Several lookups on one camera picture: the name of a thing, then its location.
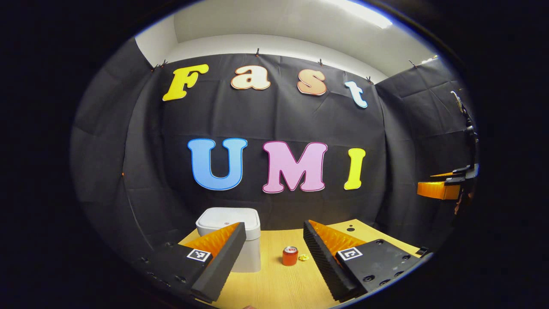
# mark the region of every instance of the white bin lid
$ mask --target white bin lid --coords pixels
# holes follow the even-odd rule
[[[261,236],[259,214],[257,213],[257,210],[253,208],[208,208],[200,218],[198,218],[197,228],[214,231],[236,222],[244,222],[246,227],[246,240],[254,240]]]

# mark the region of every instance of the red can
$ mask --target red can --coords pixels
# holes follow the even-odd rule
[[[298,249],[288,246],[282,251],[282,264],[292,266],[298,262]]]

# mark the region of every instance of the white trash can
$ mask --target white trash can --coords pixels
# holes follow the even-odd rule
[[[259,214],[252,208],[208,208],[197,220],[200,236],[224,228],[236,222],[244,222],[246,241],[231,272],[256,273],[261,270],[259,237],[261,236]]]

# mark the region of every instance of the table surface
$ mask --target table surface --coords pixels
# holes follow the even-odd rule
[[[353,219],[328,225],[343,233],[366,242],[384,239],[400,249],[419,257],[419,248],[383,234],[378,230]],[[200,237],[192,231],[179,242],[180,245]],[[295,246],[299,254],[309,255],[309,260],[299,261],[293,266],[282,265],[282,250]],[[305,241],[303,229],[261,231],[261,271],[257,273],[229,274],[219,299],[212,303],[221,309],[242,309],[251,305],[257,309],[270,308],[330,308],[340,304],[334,301],[324,282]]]

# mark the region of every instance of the white wall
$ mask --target white wall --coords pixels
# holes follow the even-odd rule
[[[374,84],[387,78],[386,75],[370,67],[368,64],[334,49],[307,41],[274,35],[234,34],[197,38],[177,44],[165,59],[168,62],[175,62],[213,54],[255,53],[257,48],[259,48],[260,54],[274,54],[314,62],[322,59],[322,63],[330,67],[338,68],[363,78],[371,76]]]
[[[153,67],[162,64],[177,45],[173,15],[157,22],[136,35],[137,47]]]

